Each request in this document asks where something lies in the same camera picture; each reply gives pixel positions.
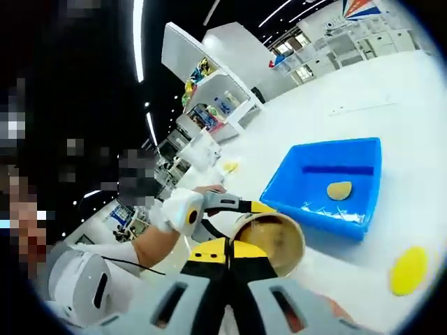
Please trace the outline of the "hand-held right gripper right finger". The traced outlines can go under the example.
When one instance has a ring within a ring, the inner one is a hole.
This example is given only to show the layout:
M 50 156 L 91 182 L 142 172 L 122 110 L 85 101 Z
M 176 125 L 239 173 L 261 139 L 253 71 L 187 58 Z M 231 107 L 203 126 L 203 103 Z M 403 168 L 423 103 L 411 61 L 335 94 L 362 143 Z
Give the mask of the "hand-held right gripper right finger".
M 279 277 L 257 246 L 234 241 L 229 274 L 231 306 L 241 334 L 360 333 L 355 322 L 336 318 L 321 295 Z

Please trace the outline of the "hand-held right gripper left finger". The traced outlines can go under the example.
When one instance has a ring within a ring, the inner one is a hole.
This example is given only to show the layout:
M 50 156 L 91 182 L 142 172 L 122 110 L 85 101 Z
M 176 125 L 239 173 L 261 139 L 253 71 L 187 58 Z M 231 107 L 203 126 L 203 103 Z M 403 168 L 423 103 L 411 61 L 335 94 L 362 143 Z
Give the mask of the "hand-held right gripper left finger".
M 193 248 L 178 274 L 137 294 L 127 313 L 101 323 L 102 334 L 218 334 L 225 311 L 229 239 Z

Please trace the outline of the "person's left hand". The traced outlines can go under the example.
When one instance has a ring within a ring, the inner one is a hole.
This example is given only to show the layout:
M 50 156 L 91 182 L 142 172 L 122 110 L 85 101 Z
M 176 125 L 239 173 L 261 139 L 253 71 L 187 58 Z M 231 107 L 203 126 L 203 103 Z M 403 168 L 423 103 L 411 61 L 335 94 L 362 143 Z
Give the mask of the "person's left hand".
M 197 186 L 193 191 L 200 194 L 205 194 L 206 192 L 225 193 L 226 189 L 220 184 L 213 184 L 209 186 Z

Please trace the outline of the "person's right hand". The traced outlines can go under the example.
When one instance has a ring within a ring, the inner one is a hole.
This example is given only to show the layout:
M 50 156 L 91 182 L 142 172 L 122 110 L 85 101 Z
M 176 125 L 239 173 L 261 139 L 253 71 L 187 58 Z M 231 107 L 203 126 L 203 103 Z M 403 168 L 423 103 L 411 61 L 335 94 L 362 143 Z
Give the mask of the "person's right hand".
M 321 297 L 329 304 L 332 313 L 336 318 L 342 318 L 350 323 L 355 322 L 353 318 L 335 300 L 324 295 L 321 295 Z

